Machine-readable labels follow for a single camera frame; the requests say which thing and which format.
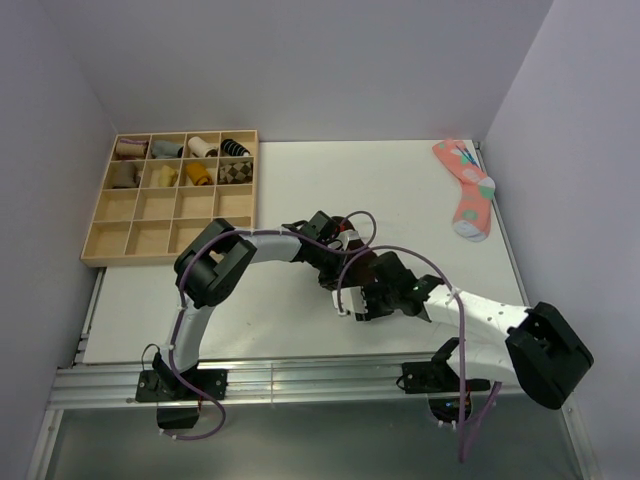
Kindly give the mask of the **brown sock with striped cuff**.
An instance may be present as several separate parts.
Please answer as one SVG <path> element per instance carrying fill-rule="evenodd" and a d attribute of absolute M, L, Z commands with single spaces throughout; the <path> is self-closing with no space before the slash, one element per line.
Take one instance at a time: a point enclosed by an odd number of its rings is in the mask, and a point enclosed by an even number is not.
<path fill-rule="evenodd" d="M 351 218 L 356 215 L 364 214 L 364 211 L 359 211 L 349 214 L 346 217 L 332 216 L 332 219 L 338 224 L 332 239 L 336 240 L 338 234 L 344 230 L 353 229 L 357 231 Z M 370 263 L 375 261 L 378 256 L 368 247 L 368 245 L 373 241 L 377 231 L 377 226 L 374 220 L 372 220 L 372 227 L 373 230 L 371 237 L 368 240 L 361 239 L 360 241 L 352 242 L 349 245 L 348 252 L 355 252 L 355 254 L 347 256 L 341 261 L 340 273 L 344 274 L 344 278 L 341 283 L 343 288 L 366 286 L 376 282 L 375 272 L 371 269 Z"/>

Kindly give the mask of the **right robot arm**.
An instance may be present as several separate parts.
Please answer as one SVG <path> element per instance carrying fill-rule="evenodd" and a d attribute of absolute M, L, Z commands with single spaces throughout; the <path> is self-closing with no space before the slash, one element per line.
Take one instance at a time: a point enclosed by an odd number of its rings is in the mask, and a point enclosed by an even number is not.
<path fill-rule="evenodd" d="M 334 293 L 339 313 L 359 321 L 402 313 L 458 331 L 430 360 L 403 365 L 407 394 L 516 384 L 537 404 L 558 410 L 593 366 L 590 350 L 551 304 L 510 305 L 458 290 L 440 276 L 416 277 L 392 252 L 367 268 L 368 284 Z"/>

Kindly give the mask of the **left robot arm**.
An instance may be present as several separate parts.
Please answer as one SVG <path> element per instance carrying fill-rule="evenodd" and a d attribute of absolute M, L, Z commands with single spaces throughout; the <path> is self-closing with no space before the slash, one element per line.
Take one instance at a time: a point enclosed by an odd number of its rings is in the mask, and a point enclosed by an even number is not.
<path fill-rule="evenodd" d="M 197 384 L 199 349 L 216 306 L 233 292 L 252 264 L 302 262 L 333 289 L 346 258 L 365 248 L 351 224 L 317 212 L 311 220 L 272 230 L 239 230 L 225 219 L 209 223 L 174 263 L 180 307 L 168 344 L 152 362 L 159 388 L 183 399 Z"/>

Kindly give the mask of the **pink patterned sock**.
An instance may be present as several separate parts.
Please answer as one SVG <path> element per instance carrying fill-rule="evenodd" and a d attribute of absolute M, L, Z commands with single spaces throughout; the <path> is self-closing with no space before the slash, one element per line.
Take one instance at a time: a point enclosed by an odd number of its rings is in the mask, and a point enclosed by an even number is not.
<path fill-rule="evenodd" d="M 468 241 L 484 241 L 491 230 L 492 201 L 496 190 L 494 180 L 480 168 L 461 140 L 442 140 L 432 150 L 460 185 L 460 200 L 452 219 L 453 230 Z"/>

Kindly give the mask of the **brown checkered rolled sock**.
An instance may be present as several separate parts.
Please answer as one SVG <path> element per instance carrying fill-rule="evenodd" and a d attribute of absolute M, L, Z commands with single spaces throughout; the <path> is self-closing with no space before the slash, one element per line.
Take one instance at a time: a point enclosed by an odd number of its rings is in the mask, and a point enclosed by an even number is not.
<path fill-rule="evenodd" d="M 218 168 L 218 183 L 220 185 L 249 184 L 252 181 L 252 161 L 222 164 Z"/>

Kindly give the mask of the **black white striped rolled sock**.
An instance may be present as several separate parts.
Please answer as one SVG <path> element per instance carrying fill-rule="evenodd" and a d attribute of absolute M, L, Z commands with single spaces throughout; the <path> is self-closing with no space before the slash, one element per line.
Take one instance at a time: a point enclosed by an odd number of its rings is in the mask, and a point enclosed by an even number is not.
<path fill-rule="evenodd" d="M 244 145 L 232 138 L 223 139 L 220 143 L 220 149 L 230 157 L 249 157 L 251 155 Z"/>

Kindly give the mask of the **mustard yellow rolled sock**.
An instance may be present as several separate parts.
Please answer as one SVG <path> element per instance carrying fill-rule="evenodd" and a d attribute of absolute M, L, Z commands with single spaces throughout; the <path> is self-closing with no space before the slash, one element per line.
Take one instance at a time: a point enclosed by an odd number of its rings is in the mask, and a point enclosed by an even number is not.
<path fill-rule="evenodd" d="M 188 163 L 185 166 L 188 179 L 194 186 L 209 186 L 214 184 L 211 173 L 200 162 Z"/>

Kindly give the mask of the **pale yellow rolled sock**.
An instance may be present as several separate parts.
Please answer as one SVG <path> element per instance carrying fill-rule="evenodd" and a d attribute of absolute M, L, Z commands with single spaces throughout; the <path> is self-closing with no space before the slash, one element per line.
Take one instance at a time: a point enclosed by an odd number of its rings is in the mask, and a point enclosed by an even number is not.
<path fill-rule="evenodd" d="M 178 177 L 178 170 L 168 165 L 163 165 L 161 168 L 152 171 L 149 186 L 151 188 L 172 188 Z"/>

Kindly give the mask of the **wooden compartment tray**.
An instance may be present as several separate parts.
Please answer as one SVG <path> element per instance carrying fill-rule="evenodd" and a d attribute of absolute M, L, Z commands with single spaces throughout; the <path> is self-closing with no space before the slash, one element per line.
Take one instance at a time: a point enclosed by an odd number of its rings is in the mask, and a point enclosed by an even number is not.
<path fill-rule="evenodd" d="M 193 157 L 187 145 L 193 136 L 216 144 L 217 157 Z M 145 158 L 119 158 L 114 154 L 120 138 L 147 140 Z M 249 157 L 230 157 L 220 149 L 223 139 L 244 145 Z M 151 156 L 155 140 L 182 143 L 181 158 L 155 159 Z M 116 136 L 105 171 L 101 191 L 81 254 L 91 267 L 168 264 L 213 220 L 225 219 L 235 227 L 256 223 L 259 136 L 255 130 L 186 131 L 119 134 Z M 239 161 L 253 162 L 253 181 L 249 184 L 220 185 L 218 168 Z M 138 169 L 139 186 L 113 189 L 114 167 L 133 163 Z M 211 173 L 214 184 L 194 186 L 185 166 L 200 162 Z M 151 188 L 152 171 L 168 165 L 179 171 L 172 188 Z"/>

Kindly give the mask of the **grey blue rolled sock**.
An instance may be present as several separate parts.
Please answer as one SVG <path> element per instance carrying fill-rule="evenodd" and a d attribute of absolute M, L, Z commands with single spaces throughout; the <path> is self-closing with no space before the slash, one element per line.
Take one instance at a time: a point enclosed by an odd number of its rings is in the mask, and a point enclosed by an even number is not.
<path fill-rule="evenodd" d="M 181 158 L 184 146 L 168 140 L 155 140 L 151 148 L 151 156 L 155 159 Z"/>

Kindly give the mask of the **grey brown rolled sock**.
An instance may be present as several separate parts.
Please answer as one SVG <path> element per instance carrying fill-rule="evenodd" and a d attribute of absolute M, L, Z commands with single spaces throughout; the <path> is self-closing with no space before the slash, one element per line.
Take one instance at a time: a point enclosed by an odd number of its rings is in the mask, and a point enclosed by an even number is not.
<path fill-rule="evenodd" d="M 139 186 L 138 169 L 133 163 L 121 163 L 114 167 L 111 177 L 113 189 L 131 189 Z"/>

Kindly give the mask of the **beige striped rolled sock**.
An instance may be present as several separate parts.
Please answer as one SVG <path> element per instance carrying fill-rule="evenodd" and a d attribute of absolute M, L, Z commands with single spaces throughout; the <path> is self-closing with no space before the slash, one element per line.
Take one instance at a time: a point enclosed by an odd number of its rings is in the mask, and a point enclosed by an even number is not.
<path fill-rule="evenodd" d="M 114 154 L 119 158 L 145 158 L 148 145 L 147 140 L 120 138 L 116 142 Z"/>

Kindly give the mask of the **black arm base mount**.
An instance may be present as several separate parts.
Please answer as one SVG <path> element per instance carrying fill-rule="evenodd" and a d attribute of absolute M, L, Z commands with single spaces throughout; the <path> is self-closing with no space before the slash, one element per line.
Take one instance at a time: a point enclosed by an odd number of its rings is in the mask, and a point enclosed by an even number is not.
<path fill-rule="evenodd" d="M 459 376 L 447 364 L 433 361 L 405 362 L 396 386 L 406 394 L 454 393 L 459 391 Z"/>

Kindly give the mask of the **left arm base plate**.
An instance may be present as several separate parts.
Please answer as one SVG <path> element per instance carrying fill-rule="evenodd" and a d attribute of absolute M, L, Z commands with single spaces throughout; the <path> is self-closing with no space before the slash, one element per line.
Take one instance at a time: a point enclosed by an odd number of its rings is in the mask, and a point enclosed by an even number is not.
<path fill-rule="evenodd" d="M 199 391 L 215 400 L 223 400 L 226 394 L 228 371 L 225 369 L 195 369 L 185 373 L 184 378 Z M 166 383 L 154 370 L 140 373 L 135 393 L 137 403 L 164 403 L 196 401 L 203 399 L 200 393 L 177 380 L 173 373 Z"/>

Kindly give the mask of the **aluminium frame rail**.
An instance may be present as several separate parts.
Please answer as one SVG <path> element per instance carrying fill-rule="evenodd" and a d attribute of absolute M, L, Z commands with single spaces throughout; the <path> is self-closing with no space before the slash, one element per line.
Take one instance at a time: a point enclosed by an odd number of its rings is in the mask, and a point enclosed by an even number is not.
<path fill-rule="evenodd" d="M 228 373 L 224 405 L 285 404 L 406 399 L 397 386 L 401 365 L 424 355 L 309 357 L 277 360 L 204 361 Z M 79 364 L 56 372 L 48 410 L 140 408 L 134 400 L 138 363 Z"/>

